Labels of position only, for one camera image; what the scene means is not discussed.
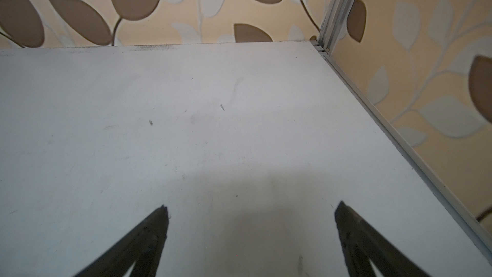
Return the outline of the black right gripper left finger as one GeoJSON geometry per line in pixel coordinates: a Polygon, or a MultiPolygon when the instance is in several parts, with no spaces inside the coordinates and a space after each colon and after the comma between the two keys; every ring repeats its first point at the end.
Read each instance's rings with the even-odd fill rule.
{"type": "Polygon", "coordinates": [[[169,211],[161,206],[77,276],[155,276],[168,227],[169,211]]]}

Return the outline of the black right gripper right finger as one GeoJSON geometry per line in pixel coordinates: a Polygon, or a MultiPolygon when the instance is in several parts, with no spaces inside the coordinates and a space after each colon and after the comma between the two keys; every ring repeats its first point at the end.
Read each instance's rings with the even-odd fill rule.
{"type": "Polygon", "coordinates": [[[428,276],[343,201],[334,218],[350,276],[428,276]]]}

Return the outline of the aluminium frame corner post right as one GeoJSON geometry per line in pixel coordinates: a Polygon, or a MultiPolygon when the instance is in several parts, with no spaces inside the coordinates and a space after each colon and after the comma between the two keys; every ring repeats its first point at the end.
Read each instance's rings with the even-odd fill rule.
{"type": "Polygon", "coordinates": [[[327,53],[334,50],[353,2],[354,0],[327,0],[318,37],[319,44],[327,53]]]}

